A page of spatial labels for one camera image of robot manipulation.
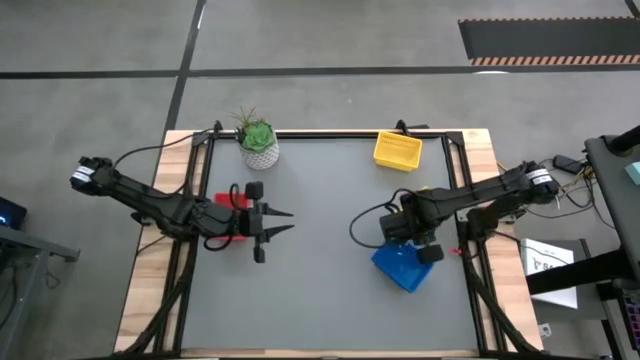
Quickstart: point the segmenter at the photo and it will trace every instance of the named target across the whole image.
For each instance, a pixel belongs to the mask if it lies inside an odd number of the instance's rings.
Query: blue plastic bowl
[[[433,268],[433,263],[418,262],[416,248],[410,244],[385,245],[373,254],[371,261],[409,293],[416,291]]]

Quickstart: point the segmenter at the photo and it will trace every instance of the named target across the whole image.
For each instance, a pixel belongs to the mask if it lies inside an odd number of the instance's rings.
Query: yellow plastic container
[[[412,171],[418,168],[421,153],[422,140],[380,131],[373,159],[378,165]]]

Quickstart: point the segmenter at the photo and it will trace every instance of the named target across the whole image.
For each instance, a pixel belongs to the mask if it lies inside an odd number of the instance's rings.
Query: wire
[[[585,186],[589,190],[589,194],[591,196],[591,200],[592,200],[592,203],[593,203],[593,209],[596,211],[596,214],[598,214],[598,217],[600,218],[600,221],[602,221],[603,224],[605,224],[608,227],[610,227],[610,228],[615,230],[616,227],[611,225],[611,224],[609,224],[608,222],[606,222],[604,220],[604,217],[602,216],[602,214],[600,213],[600,210],[598,210],[598,207],[596,206],[595,196],[593,194],[593,184],[591,183],[591,179],[590,178],[584,178],[583,180],[584,180]]]
[[[231,206],[233,206],[233,215],[226,222],[231,222],[231,220],[233,219],[233,217],[235,216],[236,212],[239,209],[238,203],[237,203],[239,193],[240,193],[240,186],[238,186],[238,184],[236,183],[231,184],[231,187],[229,187],[229,201],[231,202]],[[215,247],[215,246],[209,245],[209,240],[212,240],[213,238],[206,239],[203,243],[203,246],[205,249],[209,251],[214,251],[214,252],[222,251],[231,244],[231,241],[233,240],[233,235],[234,234],[232,232],[229,235],[229,238],[224,242],[224,244],[220,246]]]
[[[351,220],[351,223],[349,224],[349,236],[351,236],[351,240],[353,240],[353,242],[355,242],[356,244],[368,248],[368,249],[380,249],[381,247],[383,247],[385,244],[382,245],[371,245],[371,244],[365,244],[362,241],[358,240],[356,238],[356,236],[353,234],[353,225],[356,223],[356,221],[358,221],[358,219],[360,219],[361,217],[363,217],[364,215],[372,212],[375,209],[379,209],[381,207],[386,208],[389,212],[393,213],[393,211],[391,209],[399,209],[398,205],[394,204],[393,202],[396,199],[396,196],[398,196],[399,193],[406,191],[406,192],[410,192],[413,193],[413,191],[411,190],[407,190],[407,189],[398,189],[396,191],[393,192],[393,195],[391,196],[391,199],[389,199],[389,201],[383,202],[381,204],[372,206],[370,208],[368,208],[367,210],[361,212],[360,214],[358,214],[356,217],[353,218],[353,220]]]
[[[580,209],[580,210],[578,210],[578,211],[573,211],[573,212],[570,212],[570,213],[566,213],[566,214],[562,214],[562,215],[556,215],[556,216],[549,216],[549,215],[544,215],[544,214],[538,214],[537,212],[535,212],[535,211],[533,211],[533,210],[529,210],[528,208],[524,208],[524,209],[525,209],[525,211],[526,211],[526,212],[528,212],[528,213],[530,213],[530,214],[532,214],[532,215],[535,215],[535,216],[541,217],[541,218],[545,218],[545,219],[560,219],[560,218],[563,218],[563,217],[567,217],[567,216],[571,216],[571,215],[579,214],[579,213],[581,213],[581,212],[585,212],[585,211],[587,211],[587,210],[591,209],[592,207],[593,207],[593,205],[591,205],[591,206],[589,206],[589,207],[586,207],[586,208],[584,208],[584,209]]]
[[[520,247],[523,247],[523,248],[525,248],[525,249],[529,249],[529,250],[531,250],[531,251],[537,252],[538,254],[540,254],[540,255],[542,255],[542,256],[546,256],[546,257],[548,257],[548,258],[552,258],[552,259],[557,260],[557,261],[559,261],[559,262],[561,262],[561,263],[563,263],[563,264],[565,264],[565,265],[569,265],[569,263],[567,263],[566,261],[564,261],[564,260],[562,260],[562,259],[559,259],[559,258],[557,258],[557,257],[555,257],[555,256],[553,256],[553,255],[545,254],[545,253],[543,253],[543,252],[541,252],[541,251],[538,251],[537,249],[534,249],[534,248],[532,248],[532,247],[530,247],[530,246],[523,245],[523,244],[522,244],[522,241],[521,241],[520,239],[518,239],[517,237],[515,237],[515,236],[509,235],[509,234],[505,234],[505,233],[500,232],[500,231],[497,231],[497,230],[494,230],[494,231],[493,231],[493,233],[494,233],[494,234],[497,234],[497,235],[500,235],[500,236],[504,236],[504,237],[506,237],[507,239],[510,239],[510,240],[513,240],[513,241],[517,242],[517,243],[518,243],[518,245],[519,245]]]
[[[179,142],[181,142],[181,141],[184,141],[184,140],[186,140],[186,139],[192,138],[192,137],[194,137],[194,136],[196,136],[196,135],[204,134],[204,133],[206,133],[206,132],[208,132],[208,131],[212,131],[212,130],[214,130],[214,128],[209,128],[209,129],[207,129],[207,130],[202,130],[202,131],[199,131],[199,132],[194,132],[194,133],[192,133],[192,134],[190,134],[190,135],[187,135],[187,136],[185,136],[185,137],[183,137],[183,138],[181,138],[181,139],[178,139],[178,140],[176,140],[176,141],[170,142],[170,143],[168,143],[168,144],[163,144],[163,145],[154,145],[154,146],[145,146],[145,147],[141,147],[141,148],[137,148],[137,149],[131,150],[131,151],[129,151],[129,152],[127,152],[127,153],[123,154],[122,156],[120,156],[120,157],[118,158],[118,160],[116,160],[116,162],[113,164],[113,168],[112,168],[112,169],[113,169],[113,170],[115,170],[115,168],[116,168],[116,167],[118,167],[118,164],[120,164],[120,162],[121,162],[122,160],[126,159],[128,156],[133,155],[133,154],[135,154],[135,153],[138,153],[138,152],[141,152],[141,151],[147,151],[147,150],[162,149],[162,148],[165,148],[165,147],[167,147],[167,146],[175,145],[175,144],[177,144],[177,143],[179,143]]]
[[[152,242],[148,243],[147,245],[141,247],[140,249],[138,249],[138,251],[136,251],[136,256],[140,255],[141,252],[145,251],[146,249],[152,247],[153,245],[157,244],[160,242],[160,240],[165,239],[167,236],[166,235],[162,235],[159,238],[153,240]]]

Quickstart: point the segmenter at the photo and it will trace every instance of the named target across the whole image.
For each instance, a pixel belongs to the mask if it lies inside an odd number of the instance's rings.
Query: wooden table frame
[[[387,129],[368,130],[279,130],[278,134],[292,134],[304,132],[312,136],[323,134],[373,134]],[[192,134],[194,131],[169,131],[165,137],[165,144]],[[465,185],[465,169],[462,164],[468,164],[467,181],[477,182],[498,174],[495,155],[491,145],[489,132],[486,129],[451,129],[451,130],[411,130],[412,134],[429,134],[452,132],[462,135],[464,146],[458,147],[449,141],[449,150],[453,164],[450,166],[455,172],[458,186]],[[232,131],[220,132],[225,137],[231,136]],[[160,155],[158,171],[154,181],[154,187],[165,192],[174,191],[184,182],[189,154],[191,152],[191,140],[184,140],[175,145],[163,149]],[[196,166],[193,178],[194,189],[200,187],[201,174],[204,168],[204,151],[196,156]],[[502,232],[512,233],[511,226],[501,225]],[[160,236],[158,229],[146,227],[142,231],[139,247],[149,244]],[[184,267],[186,248],[188,244],[182,244],[182,251],[178,259],[178,272]],[[115,351],[126,349],[138,335],[144,330],[151,317],[159,308],[163,298],[167,269],[172,252],[172,241],[165,239],[160,243],[145,250],[137,257],[131,276],[131,283],[127,294],[127,300],[123,310],[118,336],[115,343]],[[478,258],[474,265],[479,274],[488,279],[493,279],[498,304],[510,318],[511,322],[536,348],[542,348],[542,341],[538,333],[538,327],[533,312],[533,305],[529,296],[524,270],[520,261],[517,244],[500,236],[493,236],[486,242],[485,266],[482,266]],[[500,335],[495,335],[492,317],[482,302],[477,298],[479,312],[482,319],[482,328],[485,335],[486,348],[499,349],[499,344],[504,341]],[[176,329],[176,319],[179,303],[176,304],[169,315],[167,332],[163,343],[166,349],[171,349]],[[513,350],[508,343],[506,347]],[[182,357],[425,357],[425,356],[477,356],[476,350],[460,351],[301,351],[289,349],[180,349]]]

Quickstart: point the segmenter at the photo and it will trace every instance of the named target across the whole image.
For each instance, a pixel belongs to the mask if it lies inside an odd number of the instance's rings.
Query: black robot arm
[[[253,206],[249,209],[229,209],[189,193],[163,193],[121,174],[106,158],[82,157],[70,182],[73,189],[83,194],[109,196],[134,209],[136,212],[132,217],[138,222],[142,222],[144,217],[153,219],[164,235],[178,241],[187,241],[193,236],[255,237],[254,260],[258,263],[265,261],[262,244],[269,242],[277,233],[293,227],[262,227],[263,215],[293,215],[271,209],[268,204],[260,202],[263,195],[261,182],[246,185],[246,197],[253,200]]]
[[[487,207],[467,213],[465,237],[485,236],[498,226],[498,220],[517,212],[525,204],[546,204],[558,194],[557,183],[535,162],[524,163],[499,176],[457,189],[408,191],[400,197],[402,211],[380,217],[386,242],[426,245],[440,224],[465,208],[494,200]]]

